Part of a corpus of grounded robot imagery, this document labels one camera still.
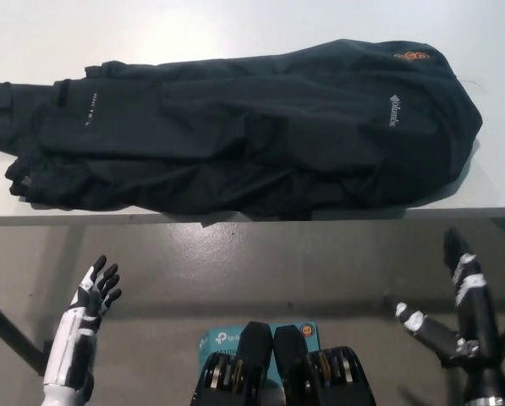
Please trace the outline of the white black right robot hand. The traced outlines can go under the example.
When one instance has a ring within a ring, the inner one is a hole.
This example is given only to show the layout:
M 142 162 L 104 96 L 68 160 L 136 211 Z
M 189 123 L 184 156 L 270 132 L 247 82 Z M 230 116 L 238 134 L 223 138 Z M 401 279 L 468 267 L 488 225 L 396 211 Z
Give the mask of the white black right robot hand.
M 501 339 L 477 255 L 456 228 L 444 233 L 443 252 L 453 285 L 457 331 L 401 299 L 387 296 L 385 303 L 405 331 L 435 353 L 442 366 L 497 368 L 502 363 Z

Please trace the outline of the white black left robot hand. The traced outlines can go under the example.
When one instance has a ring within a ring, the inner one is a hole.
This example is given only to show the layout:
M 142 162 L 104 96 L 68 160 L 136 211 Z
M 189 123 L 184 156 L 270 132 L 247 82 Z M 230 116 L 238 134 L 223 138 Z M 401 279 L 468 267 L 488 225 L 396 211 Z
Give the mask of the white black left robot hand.
M 118 265 L 108 266 L 105 255 L 88 268 L 58 324 L 44 385 L 79 392 L 92 383 L 98 332 L 105 314 L 122 294 L 119 279 Z

